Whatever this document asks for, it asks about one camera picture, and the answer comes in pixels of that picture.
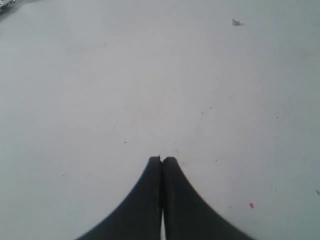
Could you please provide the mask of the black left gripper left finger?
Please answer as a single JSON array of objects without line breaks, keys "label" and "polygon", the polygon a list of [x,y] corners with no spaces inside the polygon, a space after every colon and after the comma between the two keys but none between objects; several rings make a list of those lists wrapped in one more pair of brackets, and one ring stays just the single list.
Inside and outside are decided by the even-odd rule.
[{"label": "black left gripper left finger", "polygon": [[126,198],[80,240],[159,240],[163,211],[162,162],[152,156]]}]

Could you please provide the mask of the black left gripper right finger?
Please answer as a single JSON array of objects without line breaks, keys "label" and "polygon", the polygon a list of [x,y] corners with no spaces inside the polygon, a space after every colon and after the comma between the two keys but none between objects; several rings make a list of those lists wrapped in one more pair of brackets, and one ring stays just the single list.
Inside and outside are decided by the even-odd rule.
[{"label": "black left gripper right finger", "polygon": [[214,211],[192,187],[178,161],[162,162],[163,213],[167,240],[251,240]]}]

